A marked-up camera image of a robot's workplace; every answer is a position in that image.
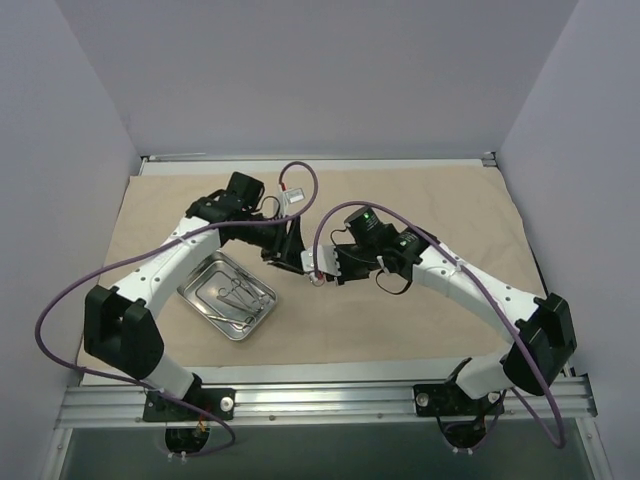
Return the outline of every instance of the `gray wall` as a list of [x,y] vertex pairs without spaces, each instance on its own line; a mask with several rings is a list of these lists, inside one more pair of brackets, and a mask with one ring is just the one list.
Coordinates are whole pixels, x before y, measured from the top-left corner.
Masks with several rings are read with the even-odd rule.
[[638,478],[640,2],[581,0],[500,155],[578,335],[616,478]]
[[575,0],[58,0],[141,153],[478,155]]
[[[0,458],[36,478],[67,372],[39,353],[39,311],[106,253],[136,152],[53,0],[0,5]],[[82,296],[46,328],[75,358]]]

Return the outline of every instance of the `silver tray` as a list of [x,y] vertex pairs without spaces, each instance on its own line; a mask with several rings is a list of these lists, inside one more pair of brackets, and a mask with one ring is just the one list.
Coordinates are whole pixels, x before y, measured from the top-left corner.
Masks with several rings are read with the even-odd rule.
[[219,251],[189,274],[178,294],[234,341],[247,338],[278,301],[272,288]]

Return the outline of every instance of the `brown paper sheet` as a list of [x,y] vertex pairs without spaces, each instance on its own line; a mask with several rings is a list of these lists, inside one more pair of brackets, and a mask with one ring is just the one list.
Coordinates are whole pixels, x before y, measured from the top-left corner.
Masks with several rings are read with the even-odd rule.
[[[265,182],[267,194],[274,193],[277,174],[256,177]],[[522,220],[497,169],[324,171],[318,177],[318,199],[303,217],[305,245],[311,244],[315,227],[330,208],[348,200],[369,200],[404,215],[501,280],[543,293]],[[160,245],[193,200],[224,188],[228,179],[229,175],[131,178],[106,263]],[[303,187],[310,196],[312,182],[306,172],[291,171],[285,181],[289,187]],[[331,229],[342,228],[352,210],[345,209],[330,220],[323,243],[329,242]],[[384,214],[380,217],[390,220]],[[348,241],[344,234],[337,234],[337,240],[342,239]],[[264,264],[256,247],[229,242],[223,251],[274,288],[279,303],[246,341],[238,343],[173,295],[157,323],[168,353],[184,366],[455,357],[489,353],[502,342],[477,317],[418,285],[401,297],[385,294],[373,279],[318,288],[304,277]],[[134,268],[109,272],[100,283],[110,286]],[[386,277],[381,277],[381,283],[389,288],[402,285]],[[108,368],[82,350],[78,362]]]

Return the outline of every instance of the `metal profile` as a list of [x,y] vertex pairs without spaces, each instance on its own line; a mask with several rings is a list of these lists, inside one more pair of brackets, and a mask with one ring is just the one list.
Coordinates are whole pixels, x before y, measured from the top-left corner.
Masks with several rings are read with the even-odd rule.
[[[424,381],[224,385],[237,390],[234,426],[425,422],[415,415],[412,387]],[[590,418],[595,403],[587,379],[559,378],[552,387],[563,416]],[[141,421],[146,396],[129,386],[73,387],[60,409],[58,428],[166,428],[189,422]],[[552,413],[544,397],[527,396],[542,418]],[[505,399],[506,420],[530,418],[513,396]]]

